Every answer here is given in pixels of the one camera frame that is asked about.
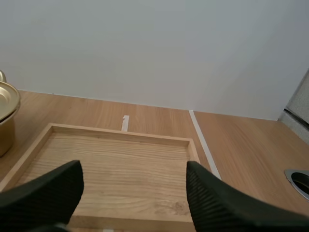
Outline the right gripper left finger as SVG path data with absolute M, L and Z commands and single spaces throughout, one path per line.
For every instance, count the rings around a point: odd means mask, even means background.
M 67 232 L 84 191 L 81 163 L 70 161 L 0 194 L 2 232 Z

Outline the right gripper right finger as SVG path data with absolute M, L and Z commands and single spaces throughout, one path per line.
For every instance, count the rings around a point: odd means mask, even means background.
M 197 232 L 307 232 L 309 218 L 255 199 L 196 161 L 186 165 L 186 196 Z

